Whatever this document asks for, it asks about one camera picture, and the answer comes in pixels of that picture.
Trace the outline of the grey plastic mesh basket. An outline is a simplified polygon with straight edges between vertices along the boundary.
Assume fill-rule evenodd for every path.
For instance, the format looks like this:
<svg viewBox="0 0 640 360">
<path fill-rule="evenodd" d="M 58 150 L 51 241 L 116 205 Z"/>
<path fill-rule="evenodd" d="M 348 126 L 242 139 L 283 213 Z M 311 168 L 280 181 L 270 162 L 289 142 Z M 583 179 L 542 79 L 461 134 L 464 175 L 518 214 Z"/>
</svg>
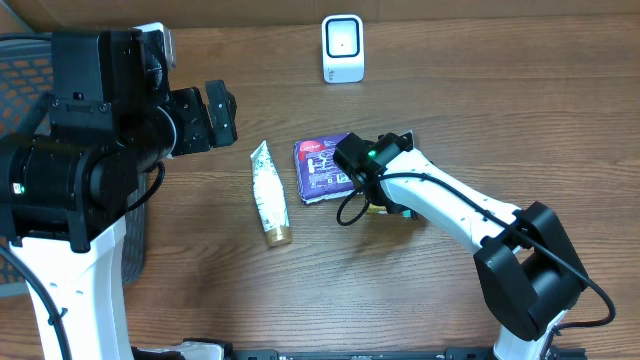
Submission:
<svg viewBox="0 0 640 360">
<path fill-rule="evenodd" d="M 50 43 L 11 40 L 1 43 L 1 135 L 15 132 L 40 95 L 53 90 Z M 148 210 L 142 205 L 126 215 L 122 279 L 136 282 L 144 269 Z"/>
</svg>

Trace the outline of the green tea carton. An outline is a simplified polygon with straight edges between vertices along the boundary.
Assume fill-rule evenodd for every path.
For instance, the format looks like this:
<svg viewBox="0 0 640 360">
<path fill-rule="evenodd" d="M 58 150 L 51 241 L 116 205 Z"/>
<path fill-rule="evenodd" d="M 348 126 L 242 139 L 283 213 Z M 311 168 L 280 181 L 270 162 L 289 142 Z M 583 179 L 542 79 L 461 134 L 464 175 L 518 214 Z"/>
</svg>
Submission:
<svg viewBox="0 0 640 360">
<path fill-rule="evenodd" d="M 375 215 L 385 215 L 387 213 L 387 211 L 386 211 L 386 207 L 385 206 L 378 206 L 378 205 L 370 204 L 369 207 L 367 208 L 367 213 L 368 214 L 375 214 Z"/>
</svg>

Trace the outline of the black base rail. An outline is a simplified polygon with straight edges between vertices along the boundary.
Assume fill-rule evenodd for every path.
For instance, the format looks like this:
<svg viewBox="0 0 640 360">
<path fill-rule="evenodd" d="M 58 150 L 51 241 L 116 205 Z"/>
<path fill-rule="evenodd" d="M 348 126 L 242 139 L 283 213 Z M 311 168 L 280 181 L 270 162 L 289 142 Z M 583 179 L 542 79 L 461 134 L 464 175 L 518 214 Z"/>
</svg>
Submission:
<svg viewBox="0 0 640 360">
<path fill-rule="evenodd" d="M 222 360 L 489 360 L 488 347 L 452 347 L 443 351 L 391 352 L 278 352 L 273 349 L 238 350 L 230 342 L 186 338 L 182 344 L 160 349 L 132 347 L 133 358 Z"/>
</svg>

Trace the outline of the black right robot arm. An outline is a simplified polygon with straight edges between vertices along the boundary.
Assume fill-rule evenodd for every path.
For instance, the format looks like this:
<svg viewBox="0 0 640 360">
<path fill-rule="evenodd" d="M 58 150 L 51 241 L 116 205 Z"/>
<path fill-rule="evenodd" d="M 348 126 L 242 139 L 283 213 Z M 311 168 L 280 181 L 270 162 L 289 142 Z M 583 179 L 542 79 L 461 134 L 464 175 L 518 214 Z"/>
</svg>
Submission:
<svg viewBox="0 0 640 360">
<path fill-rule="evenodd" d="M 368 141 L 354 133 L 333 160 L 369 204 L 411 210 L 473 257 L 484 301 L 501 325 L 493 359 L 547 359 L 552 337 L 587 285 L 586 271 L 556 213 L 484 195 L 440 170 L 411 134 Z"/>
</svg>

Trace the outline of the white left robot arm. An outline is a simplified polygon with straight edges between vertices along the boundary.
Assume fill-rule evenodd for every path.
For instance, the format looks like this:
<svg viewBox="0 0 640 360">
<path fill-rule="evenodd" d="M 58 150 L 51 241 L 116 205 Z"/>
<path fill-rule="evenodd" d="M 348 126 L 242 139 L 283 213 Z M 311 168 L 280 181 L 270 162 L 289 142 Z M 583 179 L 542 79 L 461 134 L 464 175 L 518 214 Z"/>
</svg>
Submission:
<svg viewBox="0 0 640 360">
<path fill-rule="evenodd" d="M 150 199 L 139 178 L 167 158 L 233 144 L 236 101 L 222 81 L 173 90 L 171 32 L 55 32 L 53 88 L 1 141 L 2 256 L 26 280 L 48 359 L 209 359 L 229 344 L 129 340 L 121 264 L 126 217 Z"/>
</svg>

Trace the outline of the purple snack packet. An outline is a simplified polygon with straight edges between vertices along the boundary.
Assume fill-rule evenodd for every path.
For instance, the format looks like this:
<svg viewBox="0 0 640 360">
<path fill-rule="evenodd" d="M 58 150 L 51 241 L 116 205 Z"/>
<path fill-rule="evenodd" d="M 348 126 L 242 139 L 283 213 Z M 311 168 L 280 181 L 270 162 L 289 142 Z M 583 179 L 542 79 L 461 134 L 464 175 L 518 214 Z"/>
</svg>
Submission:
<svg viewBox="0 0 640 360">
<path fill-rule="evenodd" d="M 336 166 L 333 155 L 347 133 L 298 141 L 293 146 L 300 199 L 309 205 L 347 196 L 354 190 L 351 179 Z"/>
</svg>

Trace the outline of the white barcode scanner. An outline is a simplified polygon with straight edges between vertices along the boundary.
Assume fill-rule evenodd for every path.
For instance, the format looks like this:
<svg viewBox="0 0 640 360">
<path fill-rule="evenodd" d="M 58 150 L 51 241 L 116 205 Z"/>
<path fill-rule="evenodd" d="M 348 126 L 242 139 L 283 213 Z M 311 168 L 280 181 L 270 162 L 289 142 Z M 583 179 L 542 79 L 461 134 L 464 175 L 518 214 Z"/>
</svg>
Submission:
<svg viewBox="0 0 640 360">
<path fill-rule="evenodd" d="M 355 14 L 327 16 L 321 24 L 323 78 L 329 84 L 357 83 L 365 73 L 364 26 Z"/>
</svg>

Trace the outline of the white cream tube gold cap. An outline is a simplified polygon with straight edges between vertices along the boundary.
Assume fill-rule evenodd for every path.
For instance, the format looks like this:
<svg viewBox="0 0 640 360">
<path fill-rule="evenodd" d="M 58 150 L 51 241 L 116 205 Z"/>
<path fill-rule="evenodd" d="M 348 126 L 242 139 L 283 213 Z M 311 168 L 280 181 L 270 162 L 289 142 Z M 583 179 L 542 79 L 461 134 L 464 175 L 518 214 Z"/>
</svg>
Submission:
<svg viewBox="0 0 640 360">
<path fill-rule="evenodd" d="M 263 141 L 250 155 L 253 194 L 269 247 L 292 242 L 288 208 L 282 181 L 269 147 Z"/>
</svg>

